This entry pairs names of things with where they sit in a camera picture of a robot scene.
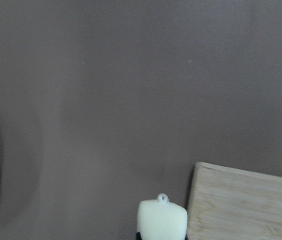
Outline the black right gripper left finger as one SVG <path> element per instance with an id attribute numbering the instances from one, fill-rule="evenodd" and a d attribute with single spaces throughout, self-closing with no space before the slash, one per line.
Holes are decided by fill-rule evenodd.
<path id="1" fill-rule="evenodd" d="M 139 232 L 136 233 L 135 240 L 142 240 L 141 234 Z"/>

